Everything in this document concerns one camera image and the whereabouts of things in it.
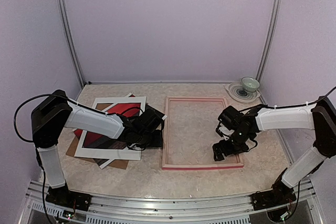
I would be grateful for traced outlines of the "white photo mat border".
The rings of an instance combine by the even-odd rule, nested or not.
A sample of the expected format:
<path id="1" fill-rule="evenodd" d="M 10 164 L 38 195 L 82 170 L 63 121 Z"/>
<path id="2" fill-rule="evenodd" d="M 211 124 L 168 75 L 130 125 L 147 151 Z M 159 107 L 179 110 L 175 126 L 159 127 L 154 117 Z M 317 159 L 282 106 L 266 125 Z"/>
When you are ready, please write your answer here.
<path id="1" fill-rule="evenodd" d="M 120 104 L 130 104 L 137 103 L 140 108 L 144 111 L 146 105 L 146 97 L 108 97 L 108 98 L 95 98 L 92 108 L 96 108 L 97 105 L 110 104 L 105 109 L 99 109 L 103 112 L 107 112 L 110 108 L 114 108 Z M 125 147 L 124 149 L 98 149 L 98 148 L 84 148 L 83 143 L 85 137 L 87 136 L 87 131 L 83 130 L 81 137 L 79 138 L 79 143 L 74 154 L 78 158 L 98 158 L 98 159 L 120 159 L 120 160 L 141 160 L 141 151 L 132 151 Z"/>

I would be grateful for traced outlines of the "pink wooden picture frame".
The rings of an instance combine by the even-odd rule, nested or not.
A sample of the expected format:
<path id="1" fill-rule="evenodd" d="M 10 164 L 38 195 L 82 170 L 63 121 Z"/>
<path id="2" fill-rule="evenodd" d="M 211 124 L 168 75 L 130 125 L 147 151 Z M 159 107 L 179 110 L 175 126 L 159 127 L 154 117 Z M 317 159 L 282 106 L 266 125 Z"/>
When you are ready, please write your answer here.
<path id="1" fill-rule="evenodd" d="M 218 170 L 243 168 L 243 158 L 213 158 L 213 144 L 222 137 L 217 116 L 228 106 L 225 97 L 167 97 L 163 132 L 163 170 Z"/>

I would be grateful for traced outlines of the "red sunset sea photo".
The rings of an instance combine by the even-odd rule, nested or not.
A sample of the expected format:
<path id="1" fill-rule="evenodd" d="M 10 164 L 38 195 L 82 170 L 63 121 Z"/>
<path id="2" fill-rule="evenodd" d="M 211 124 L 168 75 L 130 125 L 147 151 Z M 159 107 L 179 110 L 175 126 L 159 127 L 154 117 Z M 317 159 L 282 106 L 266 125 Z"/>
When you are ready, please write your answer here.
<path id="1" fill-rule="evenodd" d="M 132 93 L 129 93 L 125 97 L 135 97 Z M 108 107 L 110 104 L 101 104 L 97 105 L 95 109 L 105 109 Z M 130 104 L 120 104 L 115 106 L 114 108 L 110 108 L 107 112 L 107 114 L 121 114 L 125 110 L 129 108 L 140 108 L 140 105 L 137 103 L 130 103 Z M 147 108 L 153 108 L 150 105 L 146 103 L 145 109 Z M 129 117 L 133 115 L 141 115 L 141 111 L 139 109 L 134 109 L 131 111 L 128 111 L 124 115 Z M 83 130 L 80 129 L 75 129 L 74 131 L 75 138 L 72 141 L 70 147 L 68 148 L 66 155 L 75 157 L 74 154 L 76 152 L 78 143 L 79 143 L 79 138 L 82 135 Z M 92 133 L 87 131 L 87 136 L 85 137 L 85 141 L 83 143 L 84 148 L 98 148 L 98 149 L 124 149 L 127 147 L 126 143 L 120 142 L 119 140 L 113 140 L 110 139 L 106 136 L 103 136 L 101 134 L 97 133 Z M 135 147 L 135 150 L 132 151 L 141 151 L 139 148 Z M 126 169 L 129 160 L 120 160 L 120 159 L 115 159 L 115 160 L 110 160 L 110 159 L 98 159 L 98 158 L 79 158 L 85 161 L 89 161 L 92 163 L 95 163 L 98 165 L 100 169 L 104 169 L 107 166 L 114 167 L 114 168 L 119 168 L 119 169 Z"/>

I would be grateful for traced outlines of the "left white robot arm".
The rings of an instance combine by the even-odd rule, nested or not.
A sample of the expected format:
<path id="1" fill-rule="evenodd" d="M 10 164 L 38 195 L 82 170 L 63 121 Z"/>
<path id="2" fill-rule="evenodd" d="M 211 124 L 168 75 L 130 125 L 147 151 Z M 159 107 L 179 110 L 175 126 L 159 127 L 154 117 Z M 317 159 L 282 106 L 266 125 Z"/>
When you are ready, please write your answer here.
<path id="1" fill-rule="evenodd" d="M 75 137 L 75 131 L 93 135 L 93 141 L 104 146 L 87 148 L 91 156 L 104 159 L 139 160 L 141 151 L 162 146 L 161 130 L 166 115 L 136 98 L 136 103 L 117 112 L 99 112 L 56 90 L 45 95 L 31 113 L 34 146 L 38 150 L 52 195 L 66 206 L 73 201 L 62 165 L 65 152 Z"/>

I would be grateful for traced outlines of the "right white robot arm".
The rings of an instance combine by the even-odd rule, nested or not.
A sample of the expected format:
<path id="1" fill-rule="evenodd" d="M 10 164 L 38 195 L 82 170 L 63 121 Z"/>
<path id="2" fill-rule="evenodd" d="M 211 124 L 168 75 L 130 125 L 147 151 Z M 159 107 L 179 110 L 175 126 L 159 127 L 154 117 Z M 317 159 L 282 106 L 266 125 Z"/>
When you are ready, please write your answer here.
<path id="1" fill-rule="evenodd" d="M 326 95 L 298 105 L 259 104 L 242 110 L 229 106 L 218 121 L 216 132 L 223 139 L 212 146 L 216 162 L 251 151 L 246 142 L 256 143 L 258 133 L 279 131 L 294 162 L 268 194 L 273 205 L 281 204 L 288 198 L 289 189 L 335 156 L 335 107 Z"/>

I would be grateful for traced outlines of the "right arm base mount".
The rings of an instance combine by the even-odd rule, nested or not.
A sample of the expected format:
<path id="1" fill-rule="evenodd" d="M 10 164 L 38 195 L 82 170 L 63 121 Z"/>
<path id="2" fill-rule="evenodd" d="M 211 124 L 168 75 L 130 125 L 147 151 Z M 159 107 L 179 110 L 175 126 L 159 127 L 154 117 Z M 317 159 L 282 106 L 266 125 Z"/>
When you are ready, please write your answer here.
<path id="1" fill-rule="evenodd" d="M 250 197 L 254 211 L 277 207 L 297 200 L 294 189 L 286 186 L 281 180 L 277 180 L 270 190 L 256 192 Z"/>

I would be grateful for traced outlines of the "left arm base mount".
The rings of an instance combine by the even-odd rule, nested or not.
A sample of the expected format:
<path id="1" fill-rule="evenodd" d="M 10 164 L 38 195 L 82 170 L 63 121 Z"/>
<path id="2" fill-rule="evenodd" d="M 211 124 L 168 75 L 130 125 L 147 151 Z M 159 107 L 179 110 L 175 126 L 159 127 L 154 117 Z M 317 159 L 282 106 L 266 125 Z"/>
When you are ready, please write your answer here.
<path id="1" fill-rule="evenodd" d="M 46 201 L 73 210 L 88 211 L 92 196 L 68 189 L 67 184 L 58 188 L 48 188 Z"/>

